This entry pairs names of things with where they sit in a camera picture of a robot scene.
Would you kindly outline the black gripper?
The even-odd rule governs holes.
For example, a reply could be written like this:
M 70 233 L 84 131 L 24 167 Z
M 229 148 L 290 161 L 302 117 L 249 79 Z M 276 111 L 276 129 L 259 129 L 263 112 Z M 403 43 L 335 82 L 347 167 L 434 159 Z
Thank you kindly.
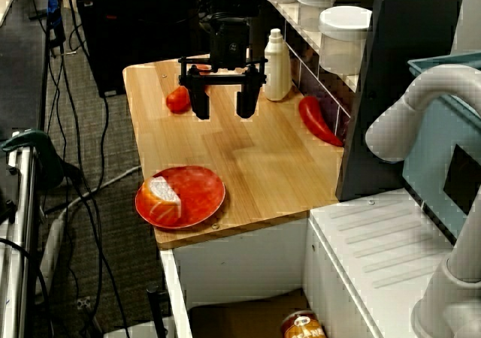
M 210 118 L 210 97 L 205 85 L 242 85 L 237 92 L 236 113 L 248 119 L 255 113 L 260 87 L 266 83 L 267 59 L 253 60 L 247 56 L 250 27 L 245 19 L 218 19 L 210 25 L 210 55 L 180 58 L 179 84 L 191 87 L 188 90 L 192 111 L 201 120 Z

